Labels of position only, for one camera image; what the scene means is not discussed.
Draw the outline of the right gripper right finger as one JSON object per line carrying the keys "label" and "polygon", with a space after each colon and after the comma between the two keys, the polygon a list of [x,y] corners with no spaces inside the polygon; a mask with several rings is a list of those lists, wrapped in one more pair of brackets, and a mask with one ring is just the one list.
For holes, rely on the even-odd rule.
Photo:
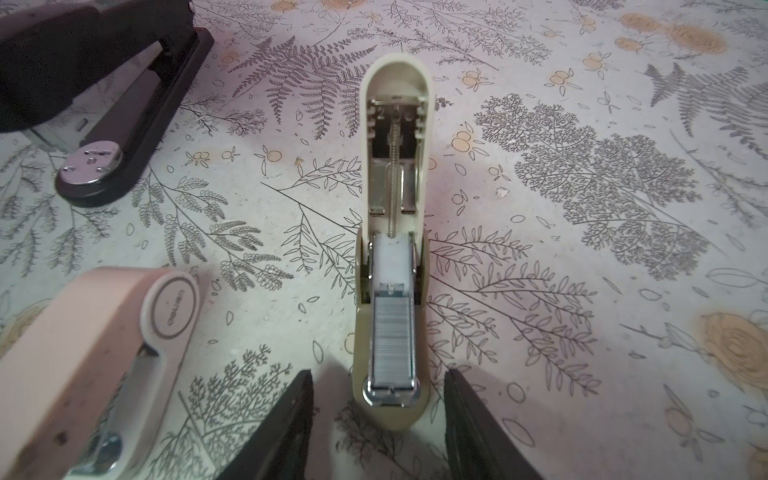
{"label": "right gripper right finger", "polygon": [[541,479],[459,370],[446,372],[443,395],[454,479]]}

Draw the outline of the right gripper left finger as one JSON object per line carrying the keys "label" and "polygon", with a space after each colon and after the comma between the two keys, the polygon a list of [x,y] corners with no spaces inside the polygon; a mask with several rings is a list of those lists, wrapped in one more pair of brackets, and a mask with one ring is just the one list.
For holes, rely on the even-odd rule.
{"label": "right gripper left finger", "polygon": [[307,465],[313,409],[312,374],[309,370],[301,370],[218,477],[226,480],[302,480]]}

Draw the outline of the pink mini stapler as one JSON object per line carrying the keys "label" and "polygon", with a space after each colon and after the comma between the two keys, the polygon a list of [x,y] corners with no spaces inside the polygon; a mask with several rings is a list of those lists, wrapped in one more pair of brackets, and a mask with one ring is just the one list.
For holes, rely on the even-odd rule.
{"label": "pink mini stapler", "polygon": [[134,478],[200,303],[173,269],[100,267],[68,284],[2,358],[2,477]]}

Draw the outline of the black stapler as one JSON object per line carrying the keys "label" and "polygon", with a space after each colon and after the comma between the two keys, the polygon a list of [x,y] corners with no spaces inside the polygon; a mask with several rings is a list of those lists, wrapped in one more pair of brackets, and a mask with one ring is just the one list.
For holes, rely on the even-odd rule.
{"label": "black stapler", "polygon": [[137,184],[212,48],[194,17],[190,1],[2,3],[1,129],[64,154],[64,200]]}

